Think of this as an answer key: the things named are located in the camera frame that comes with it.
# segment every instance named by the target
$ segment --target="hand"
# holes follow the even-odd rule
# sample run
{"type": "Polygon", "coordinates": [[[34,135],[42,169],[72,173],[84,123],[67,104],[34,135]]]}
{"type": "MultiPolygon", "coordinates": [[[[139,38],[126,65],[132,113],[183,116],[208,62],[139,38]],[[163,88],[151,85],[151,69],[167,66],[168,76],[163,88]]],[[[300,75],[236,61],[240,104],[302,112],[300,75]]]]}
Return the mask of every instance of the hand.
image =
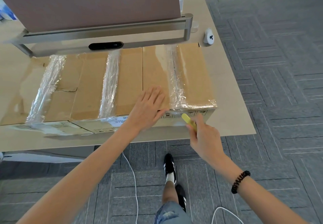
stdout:
{"type": "Polygon", "coordinates": [[[204,124],[203,116],[200,113],[191,119],[197,125],[197,133],[190,125],[187,125],[191,137],[191,147],[209,164],[222,160],[225,154],[219,131],[214,127],[204,124]]]}
{"type": "Polygon", "coordinates": [[[136,128],[138,132],[153,126],[164,112],[168,111],[168,109],[162,109],[157,112],[164,97],[165,94],[160,86],[152,86],[147,91],[144,90],[140,94],[124,126],[128,125],[131,128],[136,128]]]}

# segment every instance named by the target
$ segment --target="white cable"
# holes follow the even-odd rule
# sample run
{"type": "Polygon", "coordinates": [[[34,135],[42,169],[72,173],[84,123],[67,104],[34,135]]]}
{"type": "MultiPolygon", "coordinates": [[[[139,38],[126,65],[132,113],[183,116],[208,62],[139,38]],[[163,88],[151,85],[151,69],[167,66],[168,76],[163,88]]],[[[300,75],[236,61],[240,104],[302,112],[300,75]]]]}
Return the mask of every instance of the white cable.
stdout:
{"type": "MultiPolygon", "coordinates": [[[[137,201],[137,217],[136,217],[136,224],[137,224],[137,220],[138,220],[138,213],[139,213],[139,205],[138,205],[138,197],[137,197],[137,184],[136,184],[136,177],[135,177],[135,172],[133,171],[133,169],[132,169],[132,167],[131,167],[131,165],[130,165],[130,163],[129,163],[129,161],[128,161],[128,159],[126,158],[126,156],[124,155],[124,153],[122,152],[122,155],[124,156],[124,158],[126,159],[126,161],[128,162],[128,164],[129,164],[129,167],[131,168],[131,170],[132,170],[132,173],[133,173],[133,178],[135,179],[135,194],[136,194],[136,201],[137,201]]],[[[223,210],[226,210],[226,211],[228,211],[229,213],[231,213],[232,215],[234,215],[242,224],[244,224],[243,223],[243,221],[239,218],[239,217],[237,217],[235,214],[233,214],[230,210],[227,210],[226,208],[223,208],[223,207],[218,207],[218,208],[216,208],[216,210],[214,211],[214,213],[213,213],[213,217],[212,217],[212,222],[211,222],[211,224],[213,224],[213,221],[214,221],[214,218],[215,218],[215,216],[216,216],[216,211],[217,210],[219,210],[219,209],[223,209],[223,210]]]]}
{"type": "Polygon", "coordinates": [[[242,224],[244,224],[243,222],[242,222],[242,220],[239,218],[239,217],[237,217],[235,214],[233,214],[230,210],[227,210],[226,208],[223,208],[223,207],[218,207],[218,208],[216,208],[216,210],[214,211],[214,213],[213,213],[213,217],[212,217],[212,222],[211,222],[211,224],[213,224],[213,220],[214,220],[214,217],[216,216],[216,211],[217,210],[219,210],[219,209],[223,209],[223,210],[226,210],[226,211],[228,211],[229,213],[231,213],[232,215],[234,215],[242,224]]]}
{"type": "Polygon", "coordinates": [[[137,201],[137,217],[136,217],[136,224],[137,224],[137,220],[138,220],[138,212],[139,212],[139,205],[138,205],[138,197],[137,197],[137,185],[136,185],[136,177],[135,177],[135,173],[128,161],[128,159],[126,158],[126,156],[124,155],[124,153],[122,152],[122,155],[124,156],[124,158],[126,159],[126,161],[128,162],[131,170],[132,170],[132,173],[133,173],[133,178],[135,179],[135,194],[136,194],[136,201],[137,201]]]}

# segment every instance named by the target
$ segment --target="gray carpet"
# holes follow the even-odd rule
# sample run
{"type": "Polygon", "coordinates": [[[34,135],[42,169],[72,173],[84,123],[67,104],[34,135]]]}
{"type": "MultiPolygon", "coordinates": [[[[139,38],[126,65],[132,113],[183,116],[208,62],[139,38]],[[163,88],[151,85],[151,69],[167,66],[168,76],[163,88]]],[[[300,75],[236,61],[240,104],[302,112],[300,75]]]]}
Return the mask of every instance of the gray carpet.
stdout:
{"type": "MultiPolygon", "coordinates": [[[[312,223],[323,223],[322,1],[206,0],[257,132],[223,137],[224,152],[312,223]]],[[[217,206],[245,223],[261,223],[188,140],[134,143],[125,150],[139,186],[138,223],[153,223],[160,206],[167,152],[174,156],[193,223],[211,223],[217,206]]],[[[15,223],[73,167],[3,163],[0,223],[15,223]]],[[[135,215],[133,176],[119,157],[75,223],[134,223],[135,215]]],[[[216,222],[238,223],[222,211],[216,222]]]]}

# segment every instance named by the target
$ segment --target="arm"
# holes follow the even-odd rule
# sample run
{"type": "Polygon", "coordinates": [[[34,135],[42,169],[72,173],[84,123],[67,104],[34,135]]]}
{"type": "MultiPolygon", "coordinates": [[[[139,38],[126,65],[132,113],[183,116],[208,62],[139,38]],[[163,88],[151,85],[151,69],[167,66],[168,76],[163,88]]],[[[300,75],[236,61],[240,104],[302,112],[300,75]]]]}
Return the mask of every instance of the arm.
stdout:
{"type": "Polygon", "coordinates": [[[35,203],[17,224],[71,223],[127,145],[140,131],[154,125],[166,111],[157,113],[163,99],[160,87],[143,91],[123,125],[35,203]]]}
{"type": "MultiPolygon", "coordinates": [[[[233,185],[243,170],[224,154],[219,131],[204,124],[201,114],[192,120],[197,125],[197,133],[187,125],[192,148],[233,185]]],[[[307,223],[251,177],[240,182],[237,192],[263,223],[307,223]]]]}

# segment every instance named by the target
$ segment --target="yellow box cutter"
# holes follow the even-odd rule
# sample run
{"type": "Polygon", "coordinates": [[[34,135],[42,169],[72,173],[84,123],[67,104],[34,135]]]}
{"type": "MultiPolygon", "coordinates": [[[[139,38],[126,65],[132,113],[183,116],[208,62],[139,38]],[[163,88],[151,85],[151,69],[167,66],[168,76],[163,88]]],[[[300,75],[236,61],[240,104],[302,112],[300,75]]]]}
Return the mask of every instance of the yellow box cutter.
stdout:
{"type": "Polygon", "coordinates": [[[182,119],[188,124],[190,125],[195,132],[197,132],[197,126],[196,126],[196,123],[194,121],[192,121],[190,119],[190,117],[186,114],[186,113],[183,113],[182,114],[182,119]]]}

